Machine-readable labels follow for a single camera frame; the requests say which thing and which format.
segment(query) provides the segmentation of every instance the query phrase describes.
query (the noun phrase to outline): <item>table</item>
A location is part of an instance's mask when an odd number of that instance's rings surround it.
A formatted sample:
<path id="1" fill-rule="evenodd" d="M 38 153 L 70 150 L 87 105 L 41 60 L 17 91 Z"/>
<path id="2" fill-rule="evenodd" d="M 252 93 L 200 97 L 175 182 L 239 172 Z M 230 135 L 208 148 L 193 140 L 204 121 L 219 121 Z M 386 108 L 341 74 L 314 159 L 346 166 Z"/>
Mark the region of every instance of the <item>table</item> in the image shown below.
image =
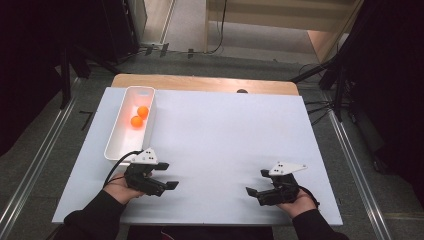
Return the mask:
<path id="1" fill-rule="evenodd" d="M 262 178 L 260 170 L 284 159 L 308 165 L 307 170 L 295 173 L 297 181 L 308 185 L 322 202 L 321 212 L 331 225 L 342 224 L 303 100 L 293 83 L 127 74 L 117 75 L 112 88 L 106 89 L 53 222 L 61 223 L 67 214 L 83 208 L 101 189 L 113 165 L 102 154 L 124 87 L 134 85 L 157 89 L 150 143 L 159 161 L 168 162 L 170 167 L 165 172 L 156 171 L 154 177 L 180 184 L 160 198 L 144 196 L 131 201 L 122 223 L 290 224 L 287 215 L 275 206 L 259 206 L 245 190 L 269 189 L 270 180 Z M 234 94 L 238 89 L 256 94 Z M 260 114 L 252 117 L 251 110 L 258 113 L 258 105 Z"/>
<path id="2" fill-rule="evenodd" d="M 229 0 L 225 22 L 308 30 L 322 63 L 328 60 L 343 34 L 350 31 L 362 3 L 363 0 Z M 223 8 L 224 0 L 206 1 L 205 52 L 209 21 L 221 21 Z"/>

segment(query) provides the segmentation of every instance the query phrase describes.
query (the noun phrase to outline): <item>hand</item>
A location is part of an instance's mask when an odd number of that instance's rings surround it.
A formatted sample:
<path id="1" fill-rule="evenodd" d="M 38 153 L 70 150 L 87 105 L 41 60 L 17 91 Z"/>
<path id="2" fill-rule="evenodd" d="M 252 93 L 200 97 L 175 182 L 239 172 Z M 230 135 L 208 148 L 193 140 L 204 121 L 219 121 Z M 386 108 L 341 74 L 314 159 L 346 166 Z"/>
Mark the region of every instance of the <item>hand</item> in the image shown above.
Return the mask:
<path id="1" fill-rule="evenodd" d="M 112 180 L 103 188 L 103 190 L 124 205 L 131 199 L 144 195 L 143 192 L 139 192 L 128 187 L 123 173 L 114 175 Z"/>
<path id="2" fill-rule="evenodd" d="M 309 196 L 302 189 L 299 189 L 297 199 L 294 203 L 280 203 L 277 204 L 277 207 L 286 211 L 291 218 L 295 218 L 297 215 L 306 211 L 316 209 L 315 203 L 312 201 L 311 196 Z"/>

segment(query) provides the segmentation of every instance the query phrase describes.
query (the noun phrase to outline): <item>black sleeve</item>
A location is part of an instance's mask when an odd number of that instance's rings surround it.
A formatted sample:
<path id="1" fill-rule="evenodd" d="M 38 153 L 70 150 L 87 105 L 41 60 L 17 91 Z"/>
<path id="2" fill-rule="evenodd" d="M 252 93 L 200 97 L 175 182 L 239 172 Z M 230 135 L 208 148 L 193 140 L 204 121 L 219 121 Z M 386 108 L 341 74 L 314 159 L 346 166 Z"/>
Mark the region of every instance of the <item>black sleeve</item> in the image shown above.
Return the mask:
<path id="1" fill-rule="evenodd" d="M 349 240 L 346 235 L 335 232 L 318 209 L 306 211 L 293 218 L 293 226 L 299 240 Z"/>
<path id="2" fill-rule="evenodd" d="M 124 210 L 125 205 L 102 190 L 83 210 L 66 216 L 64 226 L 54 239 L 113 240 L 118 235 L 119 220 Z"/>

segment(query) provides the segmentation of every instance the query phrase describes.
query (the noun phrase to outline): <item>white mount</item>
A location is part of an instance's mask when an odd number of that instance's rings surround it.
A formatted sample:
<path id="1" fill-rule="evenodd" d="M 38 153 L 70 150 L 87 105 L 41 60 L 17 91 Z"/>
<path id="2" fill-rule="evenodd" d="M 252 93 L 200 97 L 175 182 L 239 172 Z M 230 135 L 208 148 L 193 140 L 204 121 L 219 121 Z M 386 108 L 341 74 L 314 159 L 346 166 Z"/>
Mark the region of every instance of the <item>white mount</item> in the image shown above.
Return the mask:
<path id="1" fill-rule="evenodd" d="M 307 169 L 305 164 L 294 164 L 286 162 L 278 162 L 271 170 L 269 170 L 270 176 L 283 176 L 293 172 Z"/>
<path id="2" fill-rule="evenodd" d="M 158 157 L 152 148 L 148 148 L 132 158 L 131 163 L 158 165 Z"/>

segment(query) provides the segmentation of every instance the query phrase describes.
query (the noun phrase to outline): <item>tripod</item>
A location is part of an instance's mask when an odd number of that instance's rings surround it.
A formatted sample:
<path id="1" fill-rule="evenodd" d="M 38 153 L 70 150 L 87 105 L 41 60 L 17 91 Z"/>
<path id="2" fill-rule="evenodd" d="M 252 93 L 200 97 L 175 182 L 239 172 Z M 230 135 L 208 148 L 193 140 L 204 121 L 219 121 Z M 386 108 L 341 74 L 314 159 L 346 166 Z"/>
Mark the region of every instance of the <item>tripod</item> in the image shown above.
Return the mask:
<path id="1" fill-rule="evenodd" d="M 364 39 L 366 32 L 364 29 L 367 27 L 367 23 L 374 15 L 376 9 L 380 7 L 380 4 L 383 4 L 381 2 L 375 3 L 373 1 L 364 1 L 352 30 L 343 46 L 340 48 L 340 51 L 338 51 L 338 53 L 327 62 L 324 62 L 320 66 L 306 71 L 305 73 L 290 80 L 297 84 L 315 74 L 318 74 L 323 69 L 327 69 L 319 82 L 319 86 L 323 90 L 328 90 L 335 82 L 337 82 L 333 110 L 339 122 L 342 121 L 340 110 L 345 83 L 347 80 L 347 66 L 349 65 L 349 60 L 351 59 L 351 56 L 355 54 L 355 49 L 361 47 L 361 39 Z"/>

